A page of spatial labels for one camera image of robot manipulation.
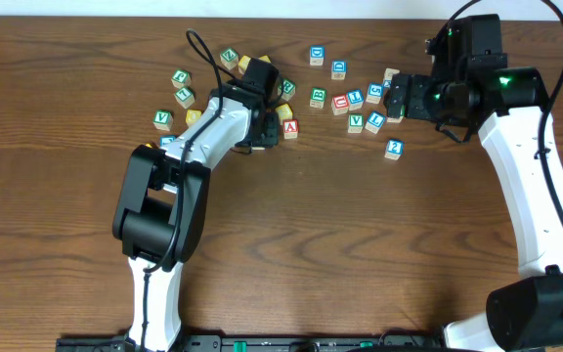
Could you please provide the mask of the green R block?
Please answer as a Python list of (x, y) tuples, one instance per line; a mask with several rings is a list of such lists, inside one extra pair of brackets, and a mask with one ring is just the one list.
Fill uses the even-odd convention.
[(296, 84), (289, 79), (285, 79), (281, 84), (281, 98), (285, 101), (290, 101), (295, 92)]

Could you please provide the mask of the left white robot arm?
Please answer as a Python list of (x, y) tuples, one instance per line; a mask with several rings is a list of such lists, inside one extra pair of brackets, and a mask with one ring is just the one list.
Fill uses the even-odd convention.
[(126, 350), (179, 346), (181, 275), (202, 235), (211, 172), (234, 147), (277, 144), (279, 118), (265, 99), (264, 92), (226, 84), (211, 92), (202, 117), (174, 141), (131, 153), (112, 222), (134, 279)]

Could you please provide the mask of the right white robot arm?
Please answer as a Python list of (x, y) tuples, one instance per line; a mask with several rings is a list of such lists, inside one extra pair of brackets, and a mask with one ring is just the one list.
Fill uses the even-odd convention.
[(457, 80), (398, 73), (388, 116), (467, 126), (496, 170), (518, 250), (518, 282), (492, 291), (485, 310), (443, 329), (447, 347), (526, 351), (563, 345), (563, 166), (539, 72), (489, 68)]

